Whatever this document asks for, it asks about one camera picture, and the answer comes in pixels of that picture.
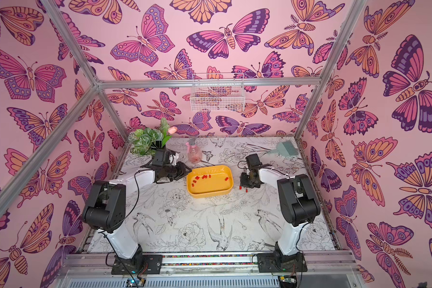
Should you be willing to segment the yellow plastic storage tray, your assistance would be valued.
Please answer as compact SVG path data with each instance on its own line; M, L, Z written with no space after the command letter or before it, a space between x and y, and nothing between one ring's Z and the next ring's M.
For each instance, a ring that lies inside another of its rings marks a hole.
M195 168L186 176L188 193L194 198L208 198L228 194L234 187L232 171L228 166Z

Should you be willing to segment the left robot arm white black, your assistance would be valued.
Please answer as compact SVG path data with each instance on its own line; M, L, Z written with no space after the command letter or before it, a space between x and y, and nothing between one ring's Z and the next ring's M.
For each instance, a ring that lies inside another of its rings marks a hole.
M139 198L142 188L161 184L163 178L169 182L180 180L191 171L183 162L177 162L174 166L142 167L110 181L97 180L85 203L82 221L108 240L119 261L140 265L143 262L142 247L133 239L124 223L128 217L127 193L135 192Z

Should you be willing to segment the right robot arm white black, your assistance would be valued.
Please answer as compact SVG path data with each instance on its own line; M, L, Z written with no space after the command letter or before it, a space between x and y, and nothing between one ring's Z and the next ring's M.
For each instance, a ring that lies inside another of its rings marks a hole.
M285 225L274 251L258 255L259 271L306 272L304 253L298 244L308 226L321 213L310 179L306 174L289 176L266 167L251 169L240 176L241 187L259 188L262 184L277 189Z

